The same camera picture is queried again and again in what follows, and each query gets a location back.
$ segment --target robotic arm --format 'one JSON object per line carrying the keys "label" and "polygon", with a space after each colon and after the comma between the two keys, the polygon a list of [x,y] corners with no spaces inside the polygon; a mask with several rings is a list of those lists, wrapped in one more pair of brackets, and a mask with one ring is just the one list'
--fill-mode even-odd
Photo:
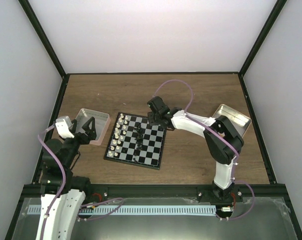
{"label": "robotic arm", "polygon": [[36,240],[70,239],[80,206],[86,196],[90,195],[89,178],[73,177],[70,168],[80,145],[89,144],[96,138],[95,119],[94,117],[89,119],[82,126],[81,132],[75,132],[76,124],[76,120],[71,121],[68,116],[58,118],[55,127],[64,142],[50,139],[45,143],[63,166],[66,181],[60,196],[53,201],[62,186],[62,173],[52,155],[43,149],[43,174],[40,181],[41,217]]}
{"label": "robotic arm", "polygon": [[244,141],[231,121],[225,116],[203,117],[186,113],[181,108],[169,109],[158,96],[152,98],[147,104],[151,108],[151,112],[148,113],[151,126],[161,125],[171,130],[186,130],[206,139],[210,153],[216,161],[216,174],[212,183],[213,193],[219,200],[227,198],[234,186],[232,179],[232,171],[235,167],[234,152],[199,123],[210,127],[240,153]]}

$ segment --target chessboard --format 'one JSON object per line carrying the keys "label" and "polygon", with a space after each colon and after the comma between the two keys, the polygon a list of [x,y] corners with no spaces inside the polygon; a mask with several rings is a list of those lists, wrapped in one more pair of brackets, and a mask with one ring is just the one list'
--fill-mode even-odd
{"label": "chessboard", "polygon": [[146,116],[119,112],[104,159],[160,169],[166,129],[150,126]]}

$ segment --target metal frame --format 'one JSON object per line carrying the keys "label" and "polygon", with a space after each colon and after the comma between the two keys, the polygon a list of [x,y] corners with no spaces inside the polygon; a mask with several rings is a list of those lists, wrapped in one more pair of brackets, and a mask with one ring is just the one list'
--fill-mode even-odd
{"label": "metal frame", "polygon": [[[289,194],[284,184],[252,184],[256,197],[266,198],[283,198],[287,207],[290,208],[290,218],[293,223],[295,233],[299,240],[302,240],[302,230],[296,218],[294,208],[292,206]],[[223,204],[216,201],[213,196],[199,193],[211,192],[211,185],[129,185],[129,184],[92,184],[91,191],[93,193],[100,193],[102,200],[107,198],[112,199],[116,197],[123,198],[195,198],[203,203],[211,203],[213,205]],[[250,197],[251,192],[245,185],[236,185],[235,190],[242,193],[240,198]],[[17,204],[15,213],[13,215],[9,230],[5,240],[10,240],[13,236],[14,229],[22,208],[22,203],[25,198],[39,198],[40,184],[25,185]]]}
{"label": "metal frame", "polygon": [[[290,217],[292,220],[292,223],[295,228],[296,235],[298,239],[302,240],[302,231],[299,225],[299,222],[297,220],[297,217],[295,215],[294,208],[292,206],[290,197],[288,195],[286,186],[284,184],[278,184],[276,181],[276,177],[272,168],[272,164],[270,162],[265,143],[254,113],[254,109],[250,100],[250,97],[248,95],[245,82],[244,82],[244,75],[247,72],[249,66],[251,65],[254,57],[256,56],[257,52],[259,51],[261,45],[263,44],[265,38],[267,37],[270,29],[272,28],[275,20],[279,16],[281,10],[283,9],[285,3],[287,0],[277,0],[276,4],[273,7],[273,10],[271,11],[266,23],[264,24],[258,38],[256,39],[249,55],[247,56],[240,72],[132,72],[132,73],[96,73],[99,75],[115,75],[115,74],[136,74],[136,75],[142,75],[142,74],[237,74],[239,77],[239,81],[243,90],[243,94],[246,98],[246,103],[249,109],[249,113],[252,118],[253,127],[257,136],[257,140],[259,143],[259,147],[262,153],[262,157],[264,160],[265,168],[268,174],[268,178],[270,181],[270,184],[253,184],[251,185],[255,195],[257,197],[283,197],[285,200],[285,203],[287,207],[290,208],[291,213]],[[57,118],[58,113],[60,111],[60,107],[62,104],[63,96],[67,87],[67,83],[70,77],[70,74],[66,74],[57,55],[54,52],[53,47],[51,46],[43,28],[40,25],[40,22],[38,21],[34,11],[32,10],[32,7],[28,0],[19,0],[23,10],[25,11],[27,17],[29,18],[31,24],[33,25],[36,33],[38,34],[41,42],[43,43],[45,49],[47,50],[49,56],[51,57],[51,60],[53,61],[54,65],[56,66],[56,69],[60,73],[62,77],[62,83],[61,87],[58,93],[58,97],[53,109],[53,113],[50,119],[50,124],[52,125],[54,120]],[[45,140],[48,140],[52,137],[52,133],[49,133],[46,135]],[[33,184],[25,185],[22,191],[22,194],[20,196],[19,202],[17,204],[15,213],[13,215],[11,224],[9,226],[6,240],[9,240],[12,238],[14,233],[14,228],[16,226],[16,222],[22,207],[22,203],[24,198],[39,198],[40,197],[40,185],[37,183],[40,177],[41,173],[41,159],[42,153],[40,154],[36,170],[33,176]],[[166,197],[184,197],[184,198],[197,198],[201,202],[210,202],[212,204],[221,204],[220,202],[217,202],[211,195],[209,194],[199,194],[199,193],[208,193],[211,190],[211,185],[107,185],[107,184],[92,184],[92,190],[94,192],[99,193],[106,193],[106,196],[108,198],[114,198],[114,197],[124,197],[124,198],[132,198],[132,197],[140,197],[140,198],[149,198],[149,197],[159,197],[159,198],[166,198]],[[244,185],[236,185],[236,188],[242,193],[242,197],[249,197],[251,195],[249,189]]]}

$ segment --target silver tray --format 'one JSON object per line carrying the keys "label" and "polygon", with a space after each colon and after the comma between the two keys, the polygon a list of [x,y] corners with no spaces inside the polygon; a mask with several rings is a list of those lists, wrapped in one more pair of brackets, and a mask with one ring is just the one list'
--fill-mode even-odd
{"label": "silver tray", "polygon": [[101,145],[102,141],[104,139],[106,130],[108,129],[110,122],[111,122],[110,115],[107,113],[82,108],[75,118],[77,120],[76,133],[78,133],[78,132],[84,133],[82,126],[91,117],[95,118],[96,139],[90,141],[90,144]]}
{"label": "silver tray", "polygon": [[244,114],[225,104],[221,104],[212,117],[218,118],[219,116],[226,116],[242,137],[252,122],[248,116],[245,116]]}

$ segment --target wooden surface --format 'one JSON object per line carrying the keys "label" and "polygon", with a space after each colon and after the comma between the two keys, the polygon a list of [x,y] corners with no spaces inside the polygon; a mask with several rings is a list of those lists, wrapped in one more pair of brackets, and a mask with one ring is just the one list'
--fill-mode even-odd
{"label": "wooden surface", "polygon": [[[147,102],[166,80],[181,79],[191,85],[194,100],[188,112],[212,116],[220,104],[226,104],[249,116],[236,74],[141,74],[141,75],[71,75],[59,116],[74,119],[81,108],[110,114],[111,123],[101,146],[83,145],[81,158],[73,169],[75,176],[89,177],[95,184],[210,184],[215,175],[212,159],[204,139],[175,130],[166,135],[161,169],[149,169],[104,160],[103,155],[118,112],[147,116]],[[171,82],[158,92],[169,107],[184,108],[188,88]],[[250,184],[268,184],[268,177],[253,126],[244,136],[245,146],[235,176]]]}

